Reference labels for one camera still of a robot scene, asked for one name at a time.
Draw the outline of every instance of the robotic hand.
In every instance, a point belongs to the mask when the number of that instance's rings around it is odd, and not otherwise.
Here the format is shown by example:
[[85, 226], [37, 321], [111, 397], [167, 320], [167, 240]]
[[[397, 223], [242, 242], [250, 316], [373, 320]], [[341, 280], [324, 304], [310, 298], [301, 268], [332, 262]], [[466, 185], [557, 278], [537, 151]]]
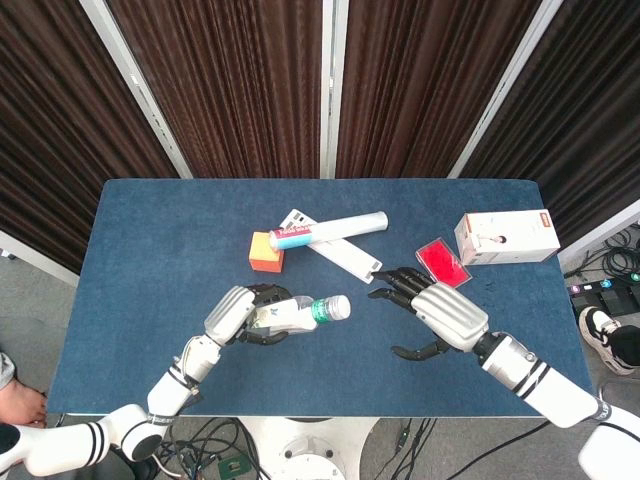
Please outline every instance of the robotic hand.
[[373, 275], [394, 289], [374, 290], [369, 297], [387, 298], [410, 311], [438, 337], [433, 344], [415, 351], [392, 347], [394, 353], [414, 361], [449, 348], [475, 353], [483, 370], [554, 425], [569, 428], [584, 420], [598, 422], [579, 456], [589, 478], [637, 478], [640, 418], [585, 392], [511, 335], [489, 332], [488, 315], [448, 285], [412, 268]]
[[[187, 342], [182, 355], [174, 358], [149, 392], [148, 413], [138, 405], [126, 405], [98, 422], [68, 427], [40, 430], [0, 424], [0, 478], [18, 462], [24, 462], [34, 476], [93, 465], [104, 459], [111, 446], [121, 449], [133, 462], [150, 457], [169, 425], [198, 394], [200, 383], [218, 362], [222, 347], [235, 341], [273, 345], [287, 337], [289, 332], [282, 329], [263, 336], [264, 329], [253, 329], [252, 323], [261, 306], [290, 298], [287, 290], [276, 285], [229, 290], [206, 318], [205, 333]], [[296, 325], [295, 317], [289, 321], [296, 327], [292, 328], [295, 333], [315, 328], [304, 315], [300, 325]]]

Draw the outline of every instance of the red card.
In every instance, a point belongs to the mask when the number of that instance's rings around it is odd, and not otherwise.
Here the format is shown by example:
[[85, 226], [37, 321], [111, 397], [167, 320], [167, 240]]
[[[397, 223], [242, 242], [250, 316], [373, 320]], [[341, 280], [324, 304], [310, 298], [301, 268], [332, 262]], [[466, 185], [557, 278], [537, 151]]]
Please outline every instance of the red card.
[[420, 248], [416, 252], [416, 258], [432, 277], [450, 287], [456, 288], [471, 280], [467, 269], [442, 238]]

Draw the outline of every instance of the small white box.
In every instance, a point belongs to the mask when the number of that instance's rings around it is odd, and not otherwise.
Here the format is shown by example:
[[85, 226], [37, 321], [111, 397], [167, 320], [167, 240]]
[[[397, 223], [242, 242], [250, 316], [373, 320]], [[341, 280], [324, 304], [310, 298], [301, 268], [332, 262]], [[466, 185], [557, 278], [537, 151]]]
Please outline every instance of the small white box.
[[560, 248], [548, 210], [466, 213], [455, 235], [463, 265], [541, 262]]

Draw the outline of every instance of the white cardboard box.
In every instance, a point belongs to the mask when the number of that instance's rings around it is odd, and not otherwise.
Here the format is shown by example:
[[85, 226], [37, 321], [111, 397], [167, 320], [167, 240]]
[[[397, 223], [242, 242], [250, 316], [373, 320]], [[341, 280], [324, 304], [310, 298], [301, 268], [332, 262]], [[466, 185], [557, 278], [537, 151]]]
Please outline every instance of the white cardboard box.
[[463, 265], [541, 262], [560, 248], [548, 210], [466, 213], [455, 235]]

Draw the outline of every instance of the orange sponge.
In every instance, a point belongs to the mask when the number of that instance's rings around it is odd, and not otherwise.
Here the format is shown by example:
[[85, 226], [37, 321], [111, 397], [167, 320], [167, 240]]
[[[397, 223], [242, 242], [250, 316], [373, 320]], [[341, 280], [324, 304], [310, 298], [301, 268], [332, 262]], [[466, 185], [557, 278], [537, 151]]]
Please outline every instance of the orange sponge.
[[253, 232], [251, 249], [249, 250], [249, 264], [259, 272], [280, 273], [284, 262], [284, 252], [275, 251], [269, 245], [269, 234]]

